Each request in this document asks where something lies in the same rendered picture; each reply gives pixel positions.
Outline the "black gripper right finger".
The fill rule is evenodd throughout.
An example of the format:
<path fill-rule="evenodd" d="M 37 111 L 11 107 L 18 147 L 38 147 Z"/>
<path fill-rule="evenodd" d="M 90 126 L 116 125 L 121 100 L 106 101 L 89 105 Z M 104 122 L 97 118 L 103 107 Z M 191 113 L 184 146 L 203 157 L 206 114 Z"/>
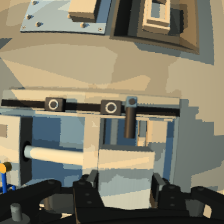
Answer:
<path fill-rule="evenodd" d="M 159 173 L 152 175 L 149 201 L 152 208 L 158 208 L 157 216 L 206 217 L 203 213 L 205 205 L 208 205 L 210 218 L 224 220 L 223 194 L 203 186 L 192 187 L 190 193 L 181 192 L 179 186 L 170 184 Z"/>

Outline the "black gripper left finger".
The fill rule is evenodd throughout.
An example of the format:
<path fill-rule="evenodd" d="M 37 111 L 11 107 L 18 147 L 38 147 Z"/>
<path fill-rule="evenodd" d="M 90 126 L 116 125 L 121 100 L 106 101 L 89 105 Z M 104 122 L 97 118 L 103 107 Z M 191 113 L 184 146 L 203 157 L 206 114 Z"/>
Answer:
<path fill-rule="evenodd" d="M 70 213 L 75 214 L 76 224 L 113 219 L 98 192 L 98 183 L 98 170 L 92 169 L 73 182 L 74 189 L 49 179 L 0 194 L 0 224 L 44 224 Z"/>

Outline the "beige rectangular block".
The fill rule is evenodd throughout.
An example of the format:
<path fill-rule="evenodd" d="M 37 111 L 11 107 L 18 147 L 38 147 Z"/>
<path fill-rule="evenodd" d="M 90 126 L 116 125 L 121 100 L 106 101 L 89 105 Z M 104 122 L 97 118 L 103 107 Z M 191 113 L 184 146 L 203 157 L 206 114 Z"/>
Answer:
<path fill-rule="evenodd" d="M 68 13 L 73 22 L 96 23 L 101 0 L 71 0 Z"/>

